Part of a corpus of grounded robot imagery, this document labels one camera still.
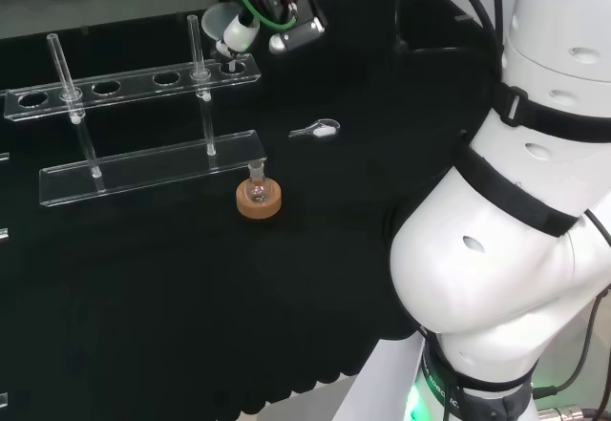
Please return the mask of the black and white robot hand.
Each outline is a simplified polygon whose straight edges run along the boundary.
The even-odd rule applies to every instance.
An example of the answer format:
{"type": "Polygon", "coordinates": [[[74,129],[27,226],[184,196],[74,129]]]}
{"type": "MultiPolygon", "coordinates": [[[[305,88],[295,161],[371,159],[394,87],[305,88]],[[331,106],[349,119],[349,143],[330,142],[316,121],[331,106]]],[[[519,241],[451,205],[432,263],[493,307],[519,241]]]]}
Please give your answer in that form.
{"type": "Polygon", "coordinates": [[[271,32],[268,49],[292,53],[321,38],[326,21],[315,0],[218,0],[228,23],[215,39],[217,51],[227,57],[249,52],[261,30],[271,32]]]}

